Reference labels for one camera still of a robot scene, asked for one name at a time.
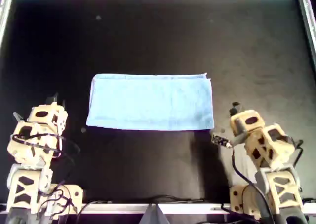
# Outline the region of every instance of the beige robot part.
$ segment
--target beige robot part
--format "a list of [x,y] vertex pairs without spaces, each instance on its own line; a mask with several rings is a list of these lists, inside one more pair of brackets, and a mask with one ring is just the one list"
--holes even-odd
[[255,110],[240,112],[231,117],[231,128],[235,136],[240,133],[237,126],[237,121],[240,123],[243,129],[246,130],[246,132],[251,132],[257,128],[263,128],[265,126],[264,120]]
[[256,204],[255,194],[255,189],[249,185],[231,187],[231,210],[237,213],[246,213],[254,216],[255,219],[260,219],[261,215]]
[[302,199],[293,175],[289,171],[267,173],[270,186],[269,197],[273,199],[272,212],[279,214],[281,208],[303,208]]
[[53,102],[51,105],[33,107],[28,122],[36,122],[48,126],[54,134],[61,135],[66,127],[68,114],[63,106]]
[[39,180],[40,171],[16,171],[11,181],[7,211],[11,208],[25,208],[30,209],[32,214],[37,213]]
[[245,149],[257,169],[269,166],[275,170],[289,161],[295,147],[285,137],[278,124],[256,129],[250,134],[245,141]]

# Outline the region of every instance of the wooden robot link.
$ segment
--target wooden robot link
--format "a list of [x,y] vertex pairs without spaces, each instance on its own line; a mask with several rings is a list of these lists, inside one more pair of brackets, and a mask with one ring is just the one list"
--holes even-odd
[[79,186],[51,183],[50,164],[62,154],[67,117],[64,107],[54,101],[33,107],[27,120],[18,121],[7,147],[17,162],[7,178],[7,224],[49,224],[81,209]]

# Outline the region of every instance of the black cable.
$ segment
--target black cable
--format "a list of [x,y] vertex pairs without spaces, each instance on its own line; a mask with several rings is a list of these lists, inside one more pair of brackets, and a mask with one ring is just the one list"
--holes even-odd
[[48,202],[51,202],[51,201],[55,201],[55,202],[56,202],[56,201],[59,201],[62,197],[64,197],[64,192],[63,192],[63,190],[61,190],[61,189],[58,189],[58,190],[56,190],[55,192],[52,192],[52,193],[50,193],[50,194],[47,194],[46,197],[50,197],[50,196],[52,196],[54,193],[56,193],[56,192],[58,192],[58,191],[61,191],[61,194],[60,194],[59,198],[51,198],[51,199],[48,199],[48,200],[46,200],[45,202],[43,202],[43,203],[40,205],[39,210],[38,210],[38,212],[37,212],[37,214],[36,214],[36,220],[39,219],[40,210],[42,209],[42,207],[44,206],[45,203],[48,203]]
[[305,204],[305,203],[316,203],[316,199],[314,199],[314,198],[303,198],[302,202],[303,202],[303,204]]
[[30,143],[30,142],[27,142],[27,141],[23,141],[21,140],[22,139],[29,139],[29,138],[26,138],[26,137],[23,137],[23,136],[19,136],[18,134],[13,134],[12,135],[12,140],[17,142],[17,143],[20,143],[20,144],[25,144],[25,145],[28,145],[28,146],[32,146],[32,147],[36,147],[36,148],[40,148],[40,149],[45,149],[45,150],[48,150],[48,151],[53,151],[53,152],[57,152],[57,153],[62,153],[62,151],[58,150],[58,149],[53,149],[53,148],[50,148],[50,147],[45,147],[45,146],[42,146],[40,144],[33,144],[33,143]]
[[247,185],[243,190],[242,190],[242,193],[241,193],[241,205],[242,205],[242,213],[245,213],[245,207],[243,205],[243,194],[245,193],[246,189],[249,187],[249,185]]
[[194,202],[205,202],[203,199],[189,199],[189,198],[179,198],[172,195],[162,194],[162,195],[156,195],[153,197],[145,198],[138,201],[145,201],[146,203],[162,203],[161,199],[170,199],[170,202],[165,203],[194,203]]
[[33,139],[33,138],[38,138],[38,137],[42,137],[42,136],[52,136],[52,137],[55,137],[57,139],[64,140],[64,141],[70,143],[71,145],[73,145],[73,147],[77,150],[77,153],[80,153],[80,148],[75,142],[73,142],[73,141],[71,141],[69,139],[66,139],[65,137],[63,137],[61,135],[57,135],[57,134],[44,133],[44,134],[34,134],[34,135],[29,135],[29,136],[22,136],[22,135],[19,135],[19,134],[14,134],[14,135],[12,135],[12,139],[14,138],[15,141],[18,142],[18,143],[22,143],[22,144],[26,144],[26,145],[29,145],[29,146],[34,146],[34,147],[46,149],[46,150],[49,150],[49,151],[61,153],[61,151],[58,150],[58,149],[47,148],[47,147],[39,145],[39,144],[33,144],[33,143],[29,143],[27,141],[18,140],[18,139],[27,140],[27,139]]
[[224,204],[222,203],[221,205],[221,209],[224,210],[225,212],[229,213],[229,214],[233,214],[233,215],[236,215],[236,216],[239,216],[241,217],[242,219],[246,219],[246,220],[250,220],[250,221],[253,221],[253,222],[256,222],[256,223],[260,223],[258,220],[254,219],[253,216],[251,215],[248,215],[246,213],[237,213],[237,212],[234,212],[232,210],[229,210],[227,208],[224,208]]
[[292,142],[293,142],[293,145],[294,145],[294,147],[295,147],[295,150],[299,150],[299,151],[300,151],[300,152],[298,153],[297,157],[295,158],[295,161],[293,162],[293,167],[295,167],[295,166],[297,165],[298,161],[300,160],[301,156],[303,155],[304,150],[303,150],[303,148],[301,147],[301,145],[303,144],[304,141],[303,141],[302,139],[300,139],[300,140],[298,141],[298,143],[295,143],[294,140],[293,140],[293,138],[291,138],[291,140],[292,140]]
[[[69,198],[71,198],[70,191],[69,191],[69,189],[67,188],[67,186],[65,186],[65,185],[62,185],[62,186],[67,190],[68,195],[69,195]],[[68,206],[68,214],[67,214],[67,217],[66,217],[66,220],[65,220],[65,223],[64,223],[64,224],[66,224],[67,221],[68,221],[68,217],[69,217],[69,213],[70,213],[70,206],[71,206],[71,205]],[[73,206],[73,209],[74,209],[74,211],[77,213],[77,208],[75,208],[75,206]]]
[[70,144],[72,144],[74,146],[74,148],[77,150],[77,154],[80,153],[80,148],[79,146],[72,142],[71,140],[68,140],[66,139],[65,137],[63,136],[60,136],[60,135],[56,135],[56,134],[50,134],[50,133],[44,133],[44,134],[35,134],[35,135],[30,135],[30,136],[21,136],[19,134],[14,134],[12,135],[12,140],[18,142],[18,143],[21,143],[21,144],[25,144],[25,145],[28,145],[28,146],[33,146],[33,147],[36,147],[36,148],[41,148],[41,149],[45,149],[45,150],[48,150],[48,151],[53,151],[53,152],[56,152],[58,154],[63,154],[72,164],[73,168],[68,172],[68,174],[65,176],[65,178],[58,184],[58,186],[62,185],[65,183],[66,179],[68,179],[68,177],[71,175],[74,167],[75,167],[75,162],[74,160],[64,151],[60,151],[58,149],[53,149],[53,148],[50,148],[50,147],[45,147],[45,146],[42,146],[40,144],[34,144],[34,143],[30,143],[30,142],[27,142],[27,141],[24,141],[24,140],[27,140],[27,139],[32,139],[32,138],[37,138],[37,137],[42,137],[42,136],[52,136],[52,137],[55,137],[55,138],[60,138],[62,140],[65,140],[65,141],[68,141]]
[[79,218],[82,214],[82,212],[90,205],[90,204],[94,204],[94,203],[105,203],[104,201],[101,201],[101,200],[98,200],[98,201],[92,201],[92,202],[89,202],[87,203],[86,205],[84,205],[84,207],[78,212],[77,214],[77,219],[76,219],[76,222],[75,224],[78,224],[79,223]]
[[265,206],[266,206],[266,209],[267,211],[269,212],[269,216],[271,218],[271,223],[274,224],[275,221],[273,219],[273,215],[272,215],[272,212],[271,212],[271,209],[269,207],[269,204],[268,204],[268,201],[265,197],[265,195],[261,192],[261,190],[259,190],[259,188],[250,180],[248,179],[246,176],[244,176],[236,167],[236,164],[235,164],[235,149],[233,148],[233,154],[232,154],[232,164],[233,164],[233,169],[235,170],[235,172],[240,176],[242,177],[245,181],[247,181],[248,184],[250,184],[252,187],[254,187],[254,189],[260,194],[262,200],[264,201],[265,203]]

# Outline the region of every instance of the folded towel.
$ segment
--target folded towel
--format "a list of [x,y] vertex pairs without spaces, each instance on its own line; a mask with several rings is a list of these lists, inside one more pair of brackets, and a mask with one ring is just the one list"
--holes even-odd
[[98,74],[86,124],[131,130],[214,128],[212,90],[202,75]]

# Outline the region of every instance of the black table surface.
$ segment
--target black table surface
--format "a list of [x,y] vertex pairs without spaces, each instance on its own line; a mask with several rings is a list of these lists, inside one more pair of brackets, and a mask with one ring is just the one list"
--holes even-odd
[[[228,110],[240,101],[304,139],[297,168],[303,195],[314,196],[316,91],[296,0],[13,0],[0,53],[0,202],[13,163],[6,152],[12,113],[27,117],[55,92],[69,114],[63,135],[81,147],[67,182],[80,185],[86,201],[169,194],[228,202],[228,179],[207,131],[85,125],[95,74],[204,72],[217,129],[231,136]],[[70,165],[61,160],[53,168],[58,182]]]

